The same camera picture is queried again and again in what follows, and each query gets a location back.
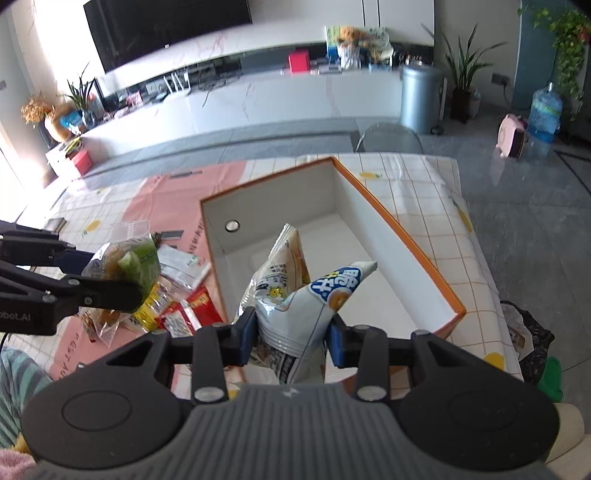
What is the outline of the red snack packet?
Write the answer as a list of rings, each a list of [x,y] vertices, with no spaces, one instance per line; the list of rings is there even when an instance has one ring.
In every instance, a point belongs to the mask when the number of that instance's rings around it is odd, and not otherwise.
[[[193,336],[202,327],[223,323],[204,285],[186,299],[172,302],[157,318],[160,328],[172,338]]]

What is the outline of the white blue chip bag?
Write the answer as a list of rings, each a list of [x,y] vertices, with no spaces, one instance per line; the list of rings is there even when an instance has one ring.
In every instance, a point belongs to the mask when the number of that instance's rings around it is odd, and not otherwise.
[[[377,266],[356,261],[311,280],[300,233],[284,224],[239,302],[238,314],[252,307],[259,325],[249,363],[280,384],[324,382],[329,324]]]

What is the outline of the green clear snack pack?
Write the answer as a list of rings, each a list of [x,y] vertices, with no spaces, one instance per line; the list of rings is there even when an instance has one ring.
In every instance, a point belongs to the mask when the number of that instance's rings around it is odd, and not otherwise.
[[[157,248],[150,235],[104,244],[82,272],[88,291],[78,318],[89,340],[110,345],[119,324],[144,303],[159,275]]]

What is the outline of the white grey milk pouch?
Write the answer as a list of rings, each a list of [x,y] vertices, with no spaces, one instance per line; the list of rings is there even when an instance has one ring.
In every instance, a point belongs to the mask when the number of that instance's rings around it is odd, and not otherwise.
[[[193,254],[162,244],[157,250],[161,275],[182,289],[196,290],[211,272],[211,263]]]

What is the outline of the red storage box left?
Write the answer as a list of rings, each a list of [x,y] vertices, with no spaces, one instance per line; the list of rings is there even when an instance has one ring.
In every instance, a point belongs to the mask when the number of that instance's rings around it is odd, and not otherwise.
[[[71,162],[80,176],[84,176],[93,168],[93,161],[86,149],[79,150],[71,157]]]

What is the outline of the orange white cardboard box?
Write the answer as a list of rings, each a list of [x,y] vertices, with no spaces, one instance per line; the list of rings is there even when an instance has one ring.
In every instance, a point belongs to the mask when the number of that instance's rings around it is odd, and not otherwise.
[[[211,265],[228,319],[284,224],[297,228],[311,278],[355,261],[378,269],[339,311],[349,326],[366,324],[394,338],[415,330],[442,338],[466,309],[425,252],[335,158],[273,173],[201,203]]]

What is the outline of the dried flower vase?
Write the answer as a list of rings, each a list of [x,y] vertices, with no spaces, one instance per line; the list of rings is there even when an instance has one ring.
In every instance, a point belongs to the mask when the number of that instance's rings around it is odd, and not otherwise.
[[[63,143],[72,137],[72,133],[61,123],[61,119],[73,111],[68,103],[53,105],[41,95],[31,96],[21,107],[20,113],[26,124],[39,124],[46,128],[50,137]]]

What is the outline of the black plastic bag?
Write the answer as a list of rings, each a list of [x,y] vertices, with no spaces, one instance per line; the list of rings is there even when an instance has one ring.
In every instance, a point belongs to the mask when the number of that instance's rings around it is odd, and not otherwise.
[[[511,301],[501,301],[512,344],[526,383],[538,385],[544,373],[549,347],[555,335],[533,315]]]

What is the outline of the clear acrylic chair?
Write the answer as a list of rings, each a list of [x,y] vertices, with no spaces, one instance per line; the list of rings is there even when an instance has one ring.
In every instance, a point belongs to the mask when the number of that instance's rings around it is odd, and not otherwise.
[[[423,154],[419,136],[403,125],[393,122],[377,122],[363,132],[356,153],[408,153]]]

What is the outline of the white wifi router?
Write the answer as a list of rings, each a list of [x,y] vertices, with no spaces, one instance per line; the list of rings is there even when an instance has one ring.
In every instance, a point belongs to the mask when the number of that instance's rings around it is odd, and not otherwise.
[[[190,95],[191,84],[188,69],[175,70],[162,77],[169,98],[183,98]]]

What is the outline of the black television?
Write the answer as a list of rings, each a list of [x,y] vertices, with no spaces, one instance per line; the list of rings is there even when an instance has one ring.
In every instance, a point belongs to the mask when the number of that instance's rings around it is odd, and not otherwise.
[[[252,22],[249,3],[242,0],[91,0],[84,13],[107,72],[176,43]]]

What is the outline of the pink space heater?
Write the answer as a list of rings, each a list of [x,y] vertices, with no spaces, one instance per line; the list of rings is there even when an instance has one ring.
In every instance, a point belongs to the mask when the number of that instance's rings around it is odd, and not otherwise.
[[[527,142],[528,122],[521,116],[508,113],[502,120],[496,149],[502,158],[519,159]]]

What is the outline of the silver trash can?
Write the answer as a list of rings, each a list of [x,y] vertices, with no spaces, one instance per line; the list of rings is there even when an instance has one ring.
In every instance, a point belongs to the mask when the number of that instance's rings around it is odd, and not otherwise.
[[[400,123],[417,134],[436,134],[442,129],[448,81],[436,66],[413,63],[402,70]]]

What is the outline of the potted snake plant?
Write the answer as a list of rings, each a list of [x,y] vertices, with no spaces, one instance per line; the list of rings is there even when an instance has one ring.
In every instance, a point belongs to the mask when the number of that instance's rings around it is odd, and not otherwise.
[[[472,86],[476,73],[493,66],[492,62],[482,61],[482,57],[507,44],[506,41],[502,41],[486,48],[474,49],[477,30],[478,25],[475,24],[466,42],[459,36],[456,47],[452,46],[452,42],[445,33],[441,33],[445,46],[445,60],[453,83],[450,118],[463,124],[466,124],[470,118]]]

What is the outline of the red box on console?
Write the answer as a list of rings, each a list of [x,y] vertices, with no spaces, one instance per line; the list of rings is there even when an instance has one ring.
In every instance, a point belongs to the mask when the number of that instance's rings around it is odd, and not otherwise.
[[[308,50],[290,52],[287,56],[291,74],[305,73],[311,70],[310,54]]]

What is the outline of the teddy bear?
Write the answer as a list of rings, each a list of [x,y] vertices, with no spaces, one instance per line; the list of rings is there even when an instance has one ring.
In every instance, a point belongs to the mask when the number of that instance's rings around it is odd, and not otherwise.
[[[367,60],[368,34],[352,26],[339,27],[339,66],[343,71],[359,70]]]

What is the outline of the blue water jug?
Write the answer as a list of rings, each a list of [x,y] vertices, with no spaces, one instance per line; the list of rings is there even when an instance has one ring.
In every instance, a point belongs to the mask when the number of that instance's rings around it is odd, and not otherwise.
[[[563,100],[553,82],[534,92],[529,114],[528,131],[546,143],[553,143],[560,129]]]

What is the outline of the hanging ivy plant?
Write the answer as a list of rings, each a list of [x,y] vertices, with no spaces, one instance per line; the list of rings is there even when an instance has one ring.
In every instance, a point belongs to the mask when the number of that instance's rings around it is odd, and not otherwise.
[[[529,16],[534,28],[543,28],[552,36],[555,58],[552,81],[567,105],[568,120],[574,122],[583,106],[583,88],[578,77],[583,70],[590,47],[590,18],[578,7],[552,13],[548,7],[527,1],[518,10]]]

